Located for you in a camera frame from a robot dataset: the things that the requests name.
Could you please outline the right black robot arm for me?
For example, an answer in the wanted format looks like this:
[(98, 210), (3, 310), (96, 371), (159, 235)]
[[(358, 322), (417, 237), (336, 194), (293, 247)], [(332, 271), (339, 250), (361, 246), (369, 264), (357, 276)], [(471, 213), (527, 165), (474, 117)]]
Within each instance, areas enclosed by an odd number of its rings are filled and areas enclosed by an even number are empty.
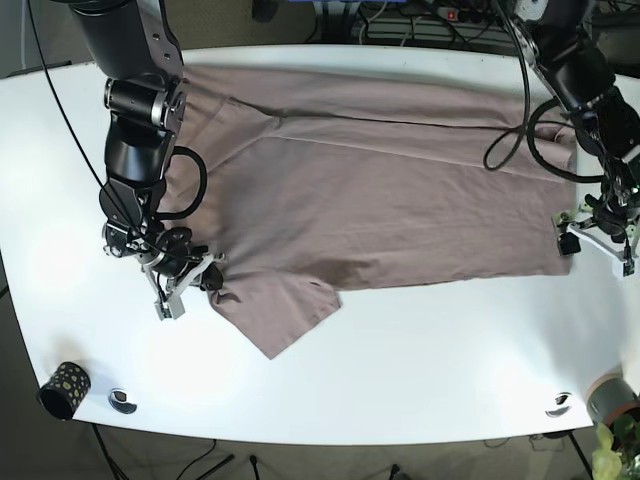
[[(104, 162), (106, 180), (99, 203), (108, 255), (133, 257), (156, 294), (160, 319), (185, 312), (181, 299), (189, 287), (215, 290), (222, 285), (221, 261), (192, 241), (184, 220), (204, 199), (206, 166), (202, 157), (177, 145), (186, 107), (184, 61), (162, 1), (70, 1), (87, 48), (106, 76), (104, 105), (110, 114)], [(199, 179), (192, 202), (177, 212), (162, 212), (165, 174), (176, 157), (191, 159)]]

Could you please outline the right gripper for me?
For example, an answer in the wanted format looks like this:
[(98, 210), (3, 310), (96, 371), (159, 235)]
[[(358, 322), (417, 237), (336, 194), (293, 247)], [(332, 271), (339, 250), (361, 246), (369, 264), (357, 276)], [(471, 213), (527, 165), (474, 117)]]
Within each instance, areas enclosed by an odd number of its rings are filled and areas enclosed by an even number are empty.
[(140, 266), (156, 294), (155, 310), (160, 320), (176, 320), (185, 313), (181, 295), (188, 287), (203, 292), (217, 292), (223, 287), (219, 265), (226, 257), (214, 254), (206, 247), (197, 247), (199, 260), (170, 259), (168, 254), (144, 253)]

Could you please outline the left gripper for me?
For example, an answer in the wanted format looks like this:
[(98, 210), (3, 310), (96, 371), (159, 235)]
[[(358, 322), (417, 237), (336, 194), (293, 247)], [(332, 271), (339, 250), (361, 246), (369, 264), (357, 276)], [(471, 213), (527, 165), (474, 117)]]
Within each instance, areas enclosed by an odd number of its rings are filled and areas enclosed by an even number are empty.
[(586, 196), (576, 207), (553, 214), (552, 225), (561, 257), (576, 255), (582, 244), (589, 244), (610, 259), (616, 277), (639, 272), (637, 208), (612, 211), (603, 199)]

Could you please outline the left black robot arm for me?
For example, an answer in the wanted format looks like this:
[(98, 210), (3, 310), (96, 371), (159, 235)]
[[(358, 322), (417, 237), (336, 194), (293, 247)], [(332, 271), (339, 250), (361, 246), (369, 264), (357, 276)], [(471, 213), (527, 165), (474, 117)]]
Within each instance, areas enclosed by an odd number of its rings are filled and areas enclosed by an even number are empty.
[[(608, 255), (614, 273), (636, 272), (639, 245), (639, 115), (616, 85), (616, 76), (585, 28), (591, 1), (495, 1), (517, 49), (522, 72), (533, 71), (551, 94), (524, 111), (519, 136), (547, 172), (576, 184), (598, 184), (578, 206), (553, 215), (559, 252), (572, 256), (586, 241)], [(603, 172), (581, 176), (547, 162), (536, 146), (542, 117), (560, 107), (581, 148)]]

